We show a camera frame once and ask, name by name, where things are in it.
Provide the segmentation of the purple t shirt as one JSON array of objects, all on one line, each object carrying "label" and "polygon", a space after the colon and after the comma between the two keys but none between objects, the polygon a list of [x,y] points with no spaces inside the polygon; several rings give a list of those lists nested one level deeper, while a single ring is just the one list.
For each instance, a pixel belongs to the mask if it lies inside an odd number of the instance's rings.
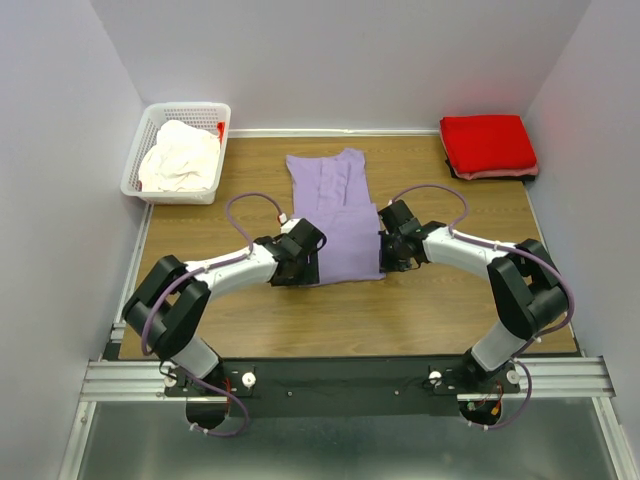
[{"label": "purple t shirt", "polygon": [[327,238],[318,253],[319,283],[377,281],[380,221],[370,197],[362,151],[346,148],[329,157],[289,155],[293,210]]}]

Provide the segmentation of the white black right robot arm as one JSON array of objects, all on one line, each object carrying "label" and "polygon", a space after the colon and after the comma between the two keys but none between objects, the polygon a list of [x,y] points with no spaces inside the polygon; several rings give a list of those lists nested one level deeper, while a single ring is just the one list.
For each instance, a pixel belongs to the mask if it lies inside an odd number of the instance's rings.
[{"label": "white black right robot arm", "polygon": [[382,272],[442,264],[476,275],[491,287],[498,320],[443,375],[454,387],[485,390],[511,357],[573,307],[568,287],[537,240],[503,244],[464,235],[442,222],[421,224],[402,200],[391,202],[378,215],[383,225]]}]

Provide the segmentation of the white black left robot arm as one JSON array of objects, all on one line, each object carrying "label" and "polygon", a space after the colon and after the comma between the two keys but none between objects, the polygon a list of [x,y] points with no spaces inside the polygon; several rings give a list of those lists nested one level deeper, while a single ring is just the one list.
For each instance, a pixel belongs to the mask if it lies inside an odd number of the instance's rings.
[{"label": "white black left robot arm", "polygon": [[223,360],[196,334],[210,301],[257,284],[312,286],[319,282],[318,253],[327,237],[306,219],[292,219],[275,237],[212,259],[182,262],[162,257],[129,297],[122,318],[140,336],[145,355],[187,371],[201,395],[223,385]]}]

